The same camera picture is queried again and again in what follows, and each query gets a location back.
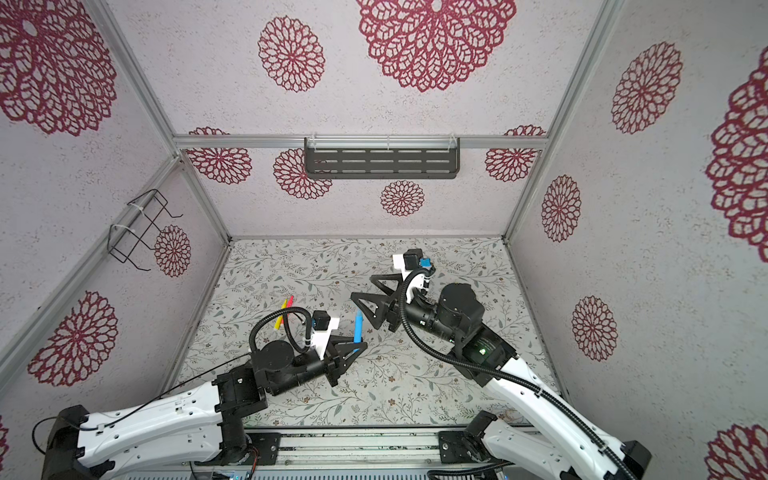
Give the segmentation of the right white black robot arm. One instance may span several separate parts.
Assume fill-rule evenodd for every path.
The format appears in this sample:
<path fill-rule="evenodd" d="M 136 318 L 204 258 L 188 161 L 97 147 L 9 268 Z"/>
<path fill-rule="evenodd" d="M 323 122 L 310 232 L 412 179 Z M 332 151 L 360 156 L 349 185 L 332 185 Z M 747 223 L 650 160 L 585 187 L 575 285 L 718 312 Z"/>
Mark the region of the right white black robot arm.
<path fill-rule="evenodd" d="M 470 285 L 448 284 L 432 302 L 426 296 L 428 279 L 423 268 L 408 276 L 374 275 L 379 293 L 354 292 L 350 298 L 374 328 L 403 327 L 420 350 L 509 403 L 537 430 L 518 433 L 482 411 L 463 432 L 469 455 L 510 463 L 540 479 L 644 476 L 650 451 L 638 441 L 608 434 L 560 398 L 484 323 L 485 308 Z"/>

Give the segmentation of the blue highlighter pen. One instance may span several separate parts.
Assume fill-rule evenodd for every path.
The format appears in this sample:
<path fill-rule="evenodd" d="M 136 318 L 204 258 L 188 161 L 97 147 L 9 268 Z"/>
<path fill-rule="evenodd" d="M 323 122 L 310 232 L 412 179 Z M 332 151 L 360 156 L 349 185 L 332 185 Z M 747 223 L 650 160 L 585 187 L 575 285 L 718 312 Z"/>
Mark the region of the blue highlighter pen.
<path fill-rule="evenodd" d="M 359 344 L 362 342 L 363 326 L 364 326 L 364 315 L 360 310 L 358 310 L 356 312 L 355 325 L 354 325 L 354 343 L 355 344 Z"/>

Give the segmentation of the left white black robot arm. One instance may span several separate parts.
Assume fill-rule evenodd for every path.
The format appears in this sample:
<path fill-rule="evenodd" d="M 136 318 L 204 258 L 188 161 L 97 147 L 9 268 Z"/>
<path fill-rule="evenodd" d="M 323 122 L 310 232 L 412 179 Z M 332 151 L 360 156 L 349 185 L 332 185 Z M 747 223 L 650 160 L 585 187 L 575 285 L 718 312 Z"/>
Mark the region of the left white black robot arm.
<path fill-rule="evenodd" d="M 90 412 L 62 410 L 49 433 L 44 479 L 113 479 L 136 470 L 192 461 L 229 465 L 252 450 L 243 420 L 277 396 L 319 377 L 332 386 L 367 348 L 330 336 L 325 348 L 296 352 L 276 340 L 214 380 L 146 405 Z"/>

